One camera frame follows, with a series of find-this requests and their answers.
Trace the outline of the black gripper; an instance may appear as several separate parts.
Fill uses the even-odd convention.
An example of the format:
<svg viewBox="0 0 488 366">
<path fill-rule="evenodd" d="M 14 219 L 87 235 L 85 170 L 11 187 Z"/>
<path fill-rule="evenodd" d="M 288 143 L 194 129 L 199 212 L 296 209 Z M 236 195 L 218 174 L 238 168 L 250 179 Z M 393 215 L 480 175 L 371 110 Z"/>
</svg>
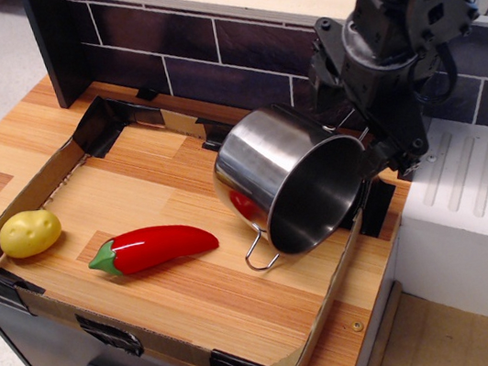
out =
<svg viewBox="0 0 488 366">
<path fill-rule="evenodd" d="M 315 110 L 325 112 L 347 100 L 377 140 L 360 156 L 360 177 L 372 179 L 386 169 L 401 177 L 416 171 L 428 142 L 408 79 L 415 59 L 378 64 L 350 21 L 341 25 L 320 17 L 314 29 L 308 75 Z"/>
</svg>

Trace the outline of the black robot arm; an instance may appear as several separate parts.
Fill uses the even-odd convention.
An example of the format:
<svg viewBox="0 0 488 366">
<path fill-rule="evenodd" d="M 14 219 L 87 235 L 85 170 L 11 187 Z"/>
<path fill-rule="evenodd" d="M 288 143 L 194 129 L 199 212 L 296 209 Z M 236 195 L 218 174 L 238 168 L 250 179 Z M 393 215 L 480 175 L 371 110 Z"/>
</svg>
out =
<svg viewBox="0 0 488 366">
<path fill-rule="evenodd" d="M 449 51 L 479 15 L 474 0 L 356 0 L 343 24 L 317 20 L 309 68 L 318 112 L 347 100 L 373 136 L 363 177 L 412 171 L 428 149 L 422 111 L 447 101 L 458 80 Z"/>
</svg>

